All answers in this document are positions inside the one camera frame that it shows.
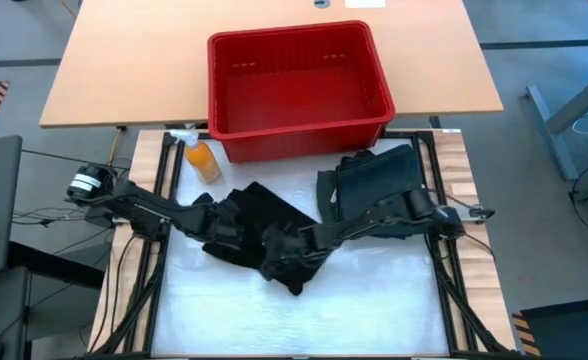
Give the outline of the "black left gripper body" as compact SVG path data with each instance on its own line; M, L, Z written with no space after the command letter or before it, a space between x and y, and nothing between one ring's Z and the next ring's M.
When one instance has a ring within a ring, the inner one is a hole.
M240 209L233 201L224 199L216 202L212 198L197 198L193 206L205 210L205 220L196 236L197 241L228 250L241 249L244 230L237 222Z

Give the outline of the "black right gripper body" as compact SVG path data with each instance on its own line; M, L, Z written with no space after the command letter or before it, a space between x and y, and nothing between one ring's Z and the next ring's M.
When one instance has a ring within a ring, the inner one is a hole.
M319 268L335 250L335 226L319 224L295 230L268 227L262 233L263 273Z

